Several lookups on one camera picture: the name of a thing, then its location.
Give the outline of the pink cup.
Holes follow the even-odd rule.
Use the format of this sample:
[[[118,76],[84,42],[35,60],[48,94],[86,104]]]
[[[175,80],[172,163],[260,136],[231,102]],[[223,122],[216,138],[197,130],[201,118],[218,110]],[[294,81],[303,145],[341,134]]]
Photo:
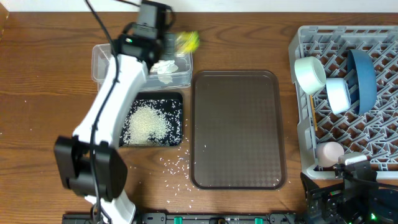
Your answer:
[[[331,167],[338,163],[338,158],[345,153],[343,146],[337,142],[323,142],[317,144],[315,155],[320,167]]]

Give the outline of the light blue bowl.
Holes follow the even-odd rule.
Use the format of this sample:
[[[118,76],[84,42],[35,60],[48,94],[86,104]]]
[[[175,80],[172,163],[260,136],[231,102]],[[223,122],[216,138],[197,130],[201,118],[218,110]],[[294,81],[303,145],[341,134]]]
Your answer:
[[[340,114],[351,107],[348,85],[343,78],[327,78],[326,93],[333,114]]]

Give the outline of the green bowl with rice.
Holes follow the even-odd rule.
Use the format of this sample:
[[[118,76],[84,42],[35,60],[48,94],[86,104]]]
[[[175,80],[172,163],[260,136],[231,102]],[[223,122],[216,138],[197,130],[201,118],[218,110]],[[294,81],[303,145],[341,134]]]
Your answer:
[[[297,59],[294,63],[294,71],[298,84],[308,95],[313,95],[326,84],[323,65],[314,56]]]

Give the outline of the dark blue plate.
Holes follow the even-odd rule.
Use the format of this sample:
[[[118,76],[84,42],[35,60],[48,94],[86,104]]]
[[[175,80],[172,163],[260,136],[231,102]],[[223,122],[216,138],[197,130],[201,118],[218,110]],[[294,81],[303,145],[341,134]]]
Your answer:
[[[376,72],[372,58],[362,50],[351,49],[347,56],[347,72],[355,71],[355,74],[348,78],[348,86],[358,87],[350,95],[351,102],[359,102],[354,112],[363,115],[371,110],[377,100]]]

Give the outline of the white tissue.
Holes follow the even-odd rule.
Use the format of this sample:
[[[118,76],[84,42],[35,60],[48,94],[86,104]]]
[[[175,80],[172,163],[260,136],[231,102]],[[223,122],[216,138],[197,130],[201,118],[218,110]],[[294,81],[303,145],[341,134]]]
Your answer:
[[[172,74],[178,70],[174,60],[160,60],[150,70],[151,74],[157,75],[160,82],[172,83]]]

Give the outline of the yellow snack wrapper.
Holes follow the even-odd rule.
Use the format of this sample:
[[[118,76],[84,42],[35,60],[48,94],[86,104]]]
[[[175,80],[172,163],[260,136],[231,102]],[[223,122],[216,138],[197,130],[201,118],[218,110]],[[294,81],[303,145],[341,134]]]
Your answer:
[[[189,54],[200,46],[200,37],[197,31],[178,33],[175,39],[175,53]]]

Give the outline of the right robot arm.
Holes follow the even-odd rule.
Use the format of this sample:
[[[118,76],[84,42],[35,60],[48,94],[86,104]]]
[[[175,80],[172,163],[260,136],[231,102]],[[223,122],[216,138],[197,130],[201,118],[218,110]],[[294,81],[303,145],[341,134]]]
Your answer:
[[[305,223],[397,223],[397,186],[378,182],[369,161],[333,169],[343,181],[322,188],[301,173]]]

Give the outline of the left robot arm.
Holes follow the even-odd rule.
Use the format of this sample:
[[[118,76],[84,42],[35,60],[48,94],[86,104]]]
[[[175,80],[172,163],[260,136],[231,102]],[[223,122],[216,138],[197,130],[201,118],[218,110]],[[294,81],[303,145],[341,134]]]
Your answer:
[[[136,206],[124,190],[127,166],[119,137],[150,69],[173,53],[168,40],[176,17],[171,6],[142,1],[137,21],[109,41],[112,57],[101,89],[72,136],[57,138],[54,154],[62,185],[91,202],[90,223],[132,223]]]

